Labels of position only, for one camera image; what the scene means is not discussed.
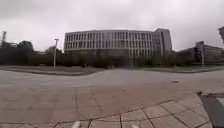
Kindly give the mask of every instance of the pole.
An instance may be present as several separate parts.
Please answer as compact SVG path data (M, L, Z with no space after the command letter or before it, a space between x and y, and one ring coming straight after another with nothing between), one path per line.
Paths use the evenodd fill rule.
M58 45L58 40L59 39L55 39L55 47L54 47L54 67L56 67L56 54L57 54L57 45Z

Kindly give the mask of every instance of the paved plaza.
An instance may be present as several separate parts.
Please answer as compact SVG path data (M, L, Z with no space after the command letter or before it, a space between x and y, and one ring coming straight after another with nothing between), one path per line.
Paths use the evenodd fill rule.
M0 128L70 128L76 121L80 128L211 128L217 114L207 109L217 103L210 99L223 103L223 74L108 70L75 77L0 70Z

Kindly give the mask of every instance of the cloudy sky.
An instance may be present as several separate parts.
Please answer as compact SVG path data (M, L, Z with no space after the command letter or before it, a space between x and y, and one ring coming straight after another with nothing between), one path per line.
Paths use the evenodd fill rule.
M0 0L0 32L45 50L64 34L92 29L168 28L174 50L197 41L221 46L224 0Z

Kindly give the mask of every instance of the white building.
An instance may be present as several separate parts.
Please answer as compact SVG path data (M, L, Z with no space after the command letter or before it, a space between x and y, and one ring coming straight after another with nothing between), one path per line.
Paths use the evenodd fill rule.
M65 52L105 51L113 55L126 54L129 58L164 56L172 51L170 31L93 30L65 34Z

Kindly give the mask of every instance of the building facade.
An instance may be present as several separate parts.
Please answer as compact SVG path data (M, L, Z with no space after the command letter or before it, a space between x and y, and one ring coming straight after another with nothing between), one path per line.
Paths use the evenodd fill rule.
M162 56L172 51L170 31L157 29L151 31L136 30L93 30L69 32L65 34L64 51L103 54L114 56L152 57L156 52Z
M204 57L205 63L212 63L223 60L224 51L223 48L206 45L201 41L196 43L193 48L177 52L177 55L185 61L189 61L189 63L200 63L202 61L202 56Z
M220 36L223 40L223 43L224 43L224 26L219 29L219 34L220 34Z

